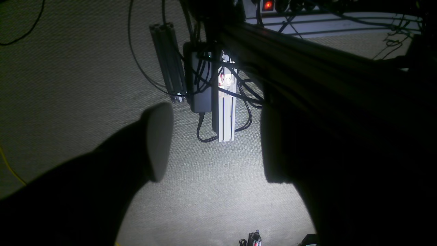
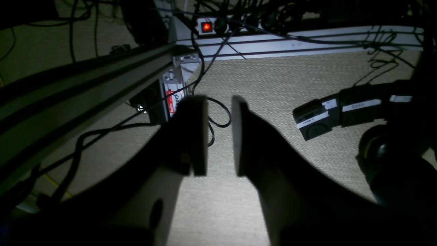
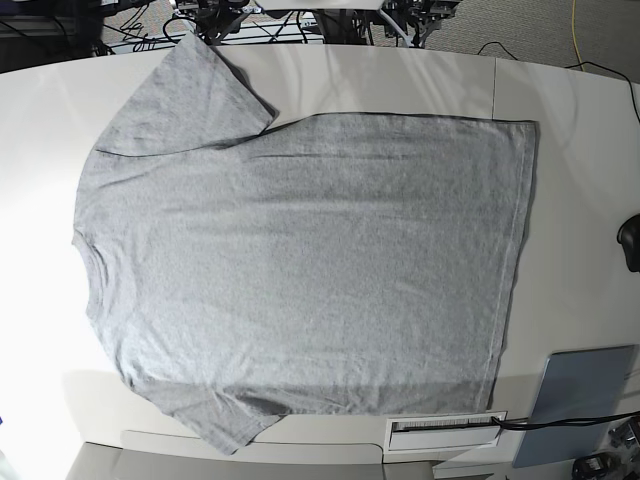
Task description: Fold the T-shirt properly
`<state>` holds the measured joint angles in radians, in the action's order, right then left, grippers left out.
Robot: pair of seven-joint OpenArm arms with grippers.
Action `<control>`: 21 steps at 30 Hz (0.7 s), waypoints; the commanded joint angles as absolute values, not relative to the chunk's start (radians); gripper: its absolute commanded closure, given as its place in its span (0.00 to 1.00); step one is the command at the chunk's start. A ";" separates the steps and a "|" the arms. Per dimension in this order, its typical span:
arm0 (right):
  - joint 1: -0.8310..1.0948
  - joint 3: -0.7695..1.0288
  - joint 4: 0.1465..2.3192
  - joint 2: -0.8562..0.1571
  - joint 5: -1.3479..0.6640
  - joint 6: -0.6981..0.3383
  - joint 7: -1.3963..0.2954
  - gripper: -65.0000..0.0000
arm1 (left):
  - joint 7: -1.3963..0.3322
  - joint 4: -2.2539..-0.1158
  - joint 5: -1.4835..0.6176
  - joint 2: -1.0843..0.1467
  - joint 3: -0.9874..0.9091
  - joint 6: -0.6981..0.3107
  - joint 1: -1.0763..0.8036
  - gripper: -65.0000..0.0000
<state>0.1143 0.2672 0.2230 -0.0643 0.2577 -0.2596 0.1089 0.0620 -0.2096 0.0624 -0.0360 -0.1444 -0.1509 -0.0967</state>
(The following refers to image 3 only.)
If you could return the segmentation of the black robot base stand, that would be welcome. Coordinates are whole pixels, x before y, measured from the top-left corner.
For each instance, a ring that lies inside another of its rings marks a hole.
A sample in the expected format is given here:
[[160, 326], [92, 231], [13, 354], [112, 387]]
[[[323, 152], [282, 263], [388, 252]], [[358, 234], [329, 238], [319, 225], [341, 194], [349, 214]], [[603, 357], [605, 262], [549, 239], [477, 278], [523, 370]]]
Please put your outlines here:
[[209, 45], [334, 44], [423, 49], [457, 1], [172, 1]]

